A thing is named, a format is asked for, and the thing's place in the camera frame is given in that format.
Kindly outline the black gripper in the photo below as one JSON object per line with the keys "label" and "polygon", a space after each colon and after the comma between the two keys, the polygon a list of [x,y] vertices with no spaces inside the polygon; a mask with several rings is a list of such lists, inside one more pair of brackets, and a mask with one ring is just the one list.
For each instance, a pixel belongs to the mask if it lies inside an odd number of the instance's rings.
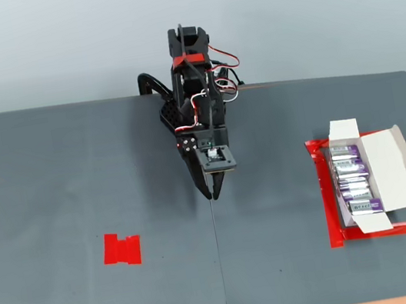
{"label": "black gripper", "polygon": [[178,151],[188,167],[195,187],[208,200],[218,200],[225,172],[214,172],[210,174],[212,181],[212,193],[205,181],[201,164],[197,158],[198,154],[217,155],[223,146],[228,146],[228,133],[225,126],[214,129],[196,129],[175,134],[178,143]]}

